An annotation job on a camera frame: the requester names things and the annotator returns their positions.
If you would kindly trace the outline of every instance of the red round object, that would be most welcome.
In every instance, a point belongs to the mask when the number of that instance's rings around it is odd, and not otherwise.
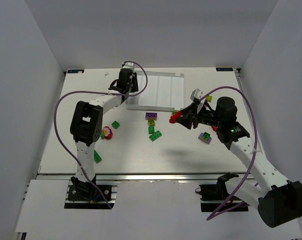
[[[113,136],[112,130],[108,126],[103,127],[103,133],[105,138],[108,140]]]

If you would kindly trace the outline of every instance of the white wall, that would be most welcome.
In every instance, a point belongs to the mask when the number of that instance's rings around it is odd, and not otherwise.
[[[62,69],[241,67],[277,0],[26,0]]]
[[[242,69],[269,160],[302,183],[302,1],[279,1]],[[302,231],[302,218],[298,220]]]
[[[36,175],[63,73],[23,0],[0,0],[0,240]]]

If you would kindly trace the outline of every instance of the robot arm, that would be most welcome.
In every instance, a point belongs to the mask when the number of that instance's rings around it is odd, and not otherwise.
[[[200,102],[203,92],[193,91],[193,103],[173,115],[170,123],[180,123],[188,129],[198,124],[217,127],[218,139],[236,155],[246,167],[252,159],[253,140],[245,128],[236,121],[237,108],[233,99],[220,97],[213,110],[205,101]],[[291,182],[282,175],[262,154],[257,152],[250,170],[258,187],[247,182],[238,189],[236,196],[258,210],[269,227],[276,227],[302,216],[302,184]],[[227,197],[238,186],[241,179],[237,174],[227,173],[218,178],[217,188]]]
[[[102,132],[103,115],[122,104],[129,93],[138,92],[133,63],[127,62],[123,65],[119,78],[111,83],[109,90],[108,95],[102,95],[95,100],[79,101],[71,123],[70,131],[75,140],[77,159],[82,165],[78,165],[77,173],[71,181],[85,199],[90,199],[95,194],[95,189],[85,178],[83,169],[88,178],[95,183],[94,148]]]

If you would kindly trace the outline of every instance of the cable tie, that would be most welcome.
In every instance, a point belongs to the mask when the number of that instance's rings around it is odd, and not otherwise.
[[[262,152],[262,150],[257,150],[257,149],[254,149],[252,150],[252,152],[250,152],[250,154],[253,154],[254,152],[258,153],[258,152]]]
[[[113,94],[111,94],[110,90],[107,91],[107,95],[114,96]]]

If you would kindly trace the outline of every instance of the white tabletop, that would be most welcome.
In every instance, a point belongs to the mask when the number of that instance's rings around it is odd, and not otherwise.
[[[238,88],[234,72],[216,72],[215,68],[147,68],[147,71],[181,73],[185,76],[186,103],[191,103],[189,96],[199,88],[204,93],[220,86]],[[118,78],[118,69],[86,69],[84,73],[67,74],[62,94],[75,90],[106,91],[110,83]],[[75,142],[70,134],[71,120],[78,101],[90,101],[98,95],[75,94],[65,98],[58,111],[58,129],[62,140],[69,149],[76,153]],[[239,93],[227,89],[212,94],[211,106],[221,96],[235,100],[238,108],[238,121],[252,134],[251,124],[242,97]],[[197,129],[188,130],[180,124],[170,124],[171,113],[158,112],[156,130],[162,137],[152,142],[149,139],[145,112],[127,110],[122,104],[103,116],[103,126],[111,126],[118,121],[120,127],[113,130],[111,140],[99,139],[95,150],[102,161],[95,164],[95,172],[100,174],[149,174],[149,173],[221,173],[245,172],[242,162],[220,143],[210,126],[199,125]],[[211,134],[208,145],[198,139],[201,132]],[[74,174],[77,169],[75,160],[61,147],[52,128],[42,157],[39,173]]]

